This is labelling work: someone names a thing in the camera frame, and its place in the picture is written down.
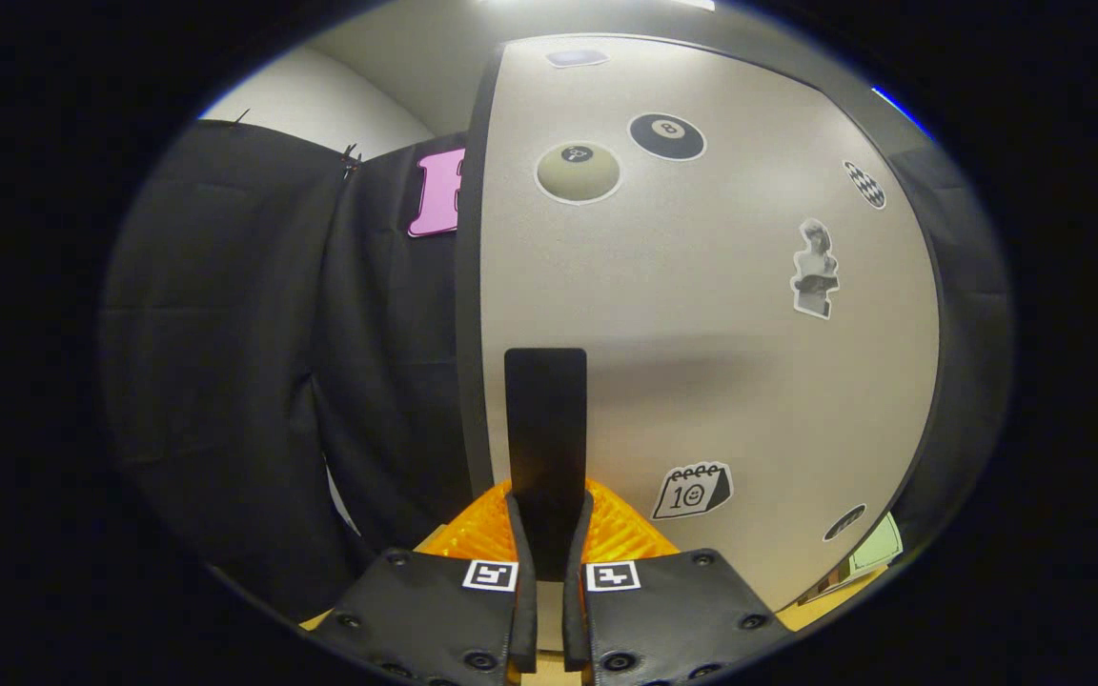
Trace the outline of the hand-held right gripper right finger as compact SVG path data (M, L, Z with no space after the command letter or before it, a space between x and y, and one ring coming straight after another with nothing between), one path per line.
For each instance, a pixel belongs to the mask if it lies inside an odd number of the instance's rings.
M563 582L563 664L584 685L697 685L789 641L713 548L681 551L609 488L585 482Z

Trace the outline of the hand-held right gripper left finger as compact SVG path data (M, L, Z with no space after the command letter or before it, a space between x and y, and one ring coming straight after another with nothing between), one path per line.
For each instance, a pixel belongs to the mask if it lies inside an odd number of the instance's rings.
M509 482L418 550L386 550L335 606L335 651L399 685L518 685L536 668L537 581Z

